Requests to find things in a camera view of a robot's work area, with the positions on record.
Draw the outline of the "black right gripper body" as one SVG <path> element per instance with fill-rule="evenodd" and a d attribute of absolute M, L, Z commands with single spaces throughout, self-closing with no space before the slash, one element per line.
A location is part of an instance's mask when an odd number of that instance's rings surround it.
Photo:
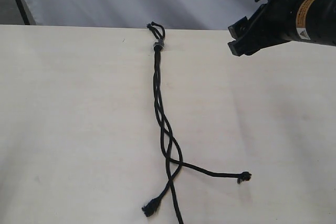
<path fill-rule="evenodd" d="M 296 13 L 299 0 L 267 0 L 246 25 L 246 50 L 261 49 L 298 41 Z"/>

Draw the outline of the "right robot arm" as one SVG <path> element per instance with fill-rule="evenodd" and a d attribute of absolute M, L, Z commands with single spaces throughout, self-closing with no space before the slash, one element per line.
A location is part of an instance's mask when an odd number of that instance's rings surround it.
<path fill-rule="evenodd" d="M 228 30 L 235 56 L 290 41 L 335 46 L 335 0 L 267 0 Z"/>

